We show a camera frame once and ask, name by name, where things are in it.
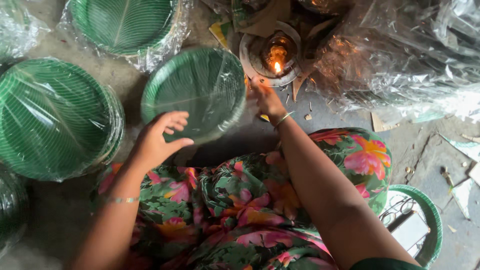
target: plastic bag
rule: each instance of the plastic bag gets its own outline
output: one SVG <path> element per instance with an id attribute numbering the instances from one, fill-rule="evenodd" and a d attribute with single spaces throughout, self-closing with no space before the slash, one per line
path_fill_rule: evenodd
<path id="1" fill-rule="evenodd" d="M 0 165 L 0 258 L 22 238 L 27 218 L 24 182 Z"/>
<path id="2" fill-rule="evenodd" d="M 57 28 L 99 57 L 124 57 L 152 72 L 189 34 L 189 0 L 69 0 Z"/>
<path id="3" fill-rule="evenodd" d="M 247 87 L 240 60 L 223 49 L 189 49 L 150 77 L 142 97 L 142 119 L 186 110 L 189 124 L 165 140 L 188 137 L 201 144 L 219 138 L 244 112 Z"/>
<path id="4" fill-rule="evenodd" d="M 231 0 L 202 0 L 202 2 L 217 14 L 228 15 L 232 12 Z"/>
<path id="5" fill-rule="evenodd" d="M 14 172 L 61 182 L 108 163 L 123 135 L 116 95 L 80 67 L 23 61 L 0 77 L 0 159 Z"/>
<path id="6" fill-rule="evenodd" d="M 48 32 L 17 0 L 0 1 L 0 66 L 24 56 Z"/>
<path id="7" fill-rule="evenodd" d="M 472 5 L 357 3 L 318 51 L 317 90 L 343 110 L 374 110 L 389 124 L 447 114 L 480 120 L 480 10 Z"/>

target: bangle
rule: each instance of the bangle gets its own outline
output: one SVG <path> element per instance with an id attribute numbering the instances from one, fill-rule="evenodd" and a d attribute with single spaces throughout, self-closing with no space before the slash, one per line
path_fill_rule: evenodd
<path id="1" fill-rule="evenodd" d="M 107 197 L 105 198 L 105 203 L 131 203 L 136 202 L 140 197 L 135 198 L 119 198 L 119 197 Z"/>
<path id="2" fill-rule="evenodd" d="M 282 117 L 282 119 L 280 119 L 280 121 L 278 121 L 278 122 L 276 123 L 276 126 L 275 126 L 274 129 L 276 129 L 276 128 L 278 127 L 278 125 L 280 125 L 280 123 L 282 123 L 288 116 L 290 116 L 290 115 L 291 115 L 292 113 L 294 113 L 294 112 L 295 112 L 295 111 L 291 111 L 291 112 L 285 114 L 285 116 Z"/>

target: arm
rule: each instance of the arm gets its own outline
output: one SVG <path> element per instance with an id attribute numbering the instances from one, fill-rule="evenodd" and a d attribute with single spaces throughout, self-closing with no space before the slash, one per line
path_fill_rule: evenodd
<path id="1" fill-rule="evenodd" d="M 277 125 L 287 111 L 273 89 L 260 83 L 254 86 L 262 113 Z M 394 258 L 418 265 L 350 180 L 291 117 L 277 128 L 293 186 L 341 269 L 348 270 L 365 258 Z"/>
<path id="2" fill-rule="evenodd" d="M 187 124 L 188 113 L 174 111 L 159 115 L 140 133 L 137 143 L 114 179 L 109 198 L 137 198 L 145 174 L 180 148 L 193 144 L 183 138 L 166 143 L 163 132 L 173 134 Z M 134 202 L 107 202 L 96 215 L 72 270 L 112 270 L 123 266 L 138 210 Z"/>

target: floral skirt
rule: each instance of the floral skirt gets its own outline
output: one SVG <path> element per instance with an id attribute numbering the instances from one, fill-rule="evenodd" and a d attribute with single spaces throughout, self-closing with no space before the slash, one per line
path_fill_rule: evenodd
<path id="1" fill-rule="evenodd" d="M 320 130 L 315 144 L 378 215 L 391 153 L 360 128 Z M 121 164 L 101 175 L 105 192 Z M 216 168 L 159 166 L 144 177 L 131 269 L 336 269 L 291 184 L 280 150 L 236 157 Z"/>

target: flame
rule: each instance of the flame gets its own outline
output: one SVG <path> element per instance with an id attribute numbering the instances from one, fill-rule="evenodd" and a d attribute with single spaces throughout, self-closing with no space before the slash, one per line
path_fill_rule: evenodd
<path id="1" fill-rule="evenodd" d="M 278 62 L 275 62 L 275 70 L 276 70 L 277 73 L 279 73 L 280 71 L 282 71 L 282 70 L 280 69 L 280 64 L 279 64 Z"/>

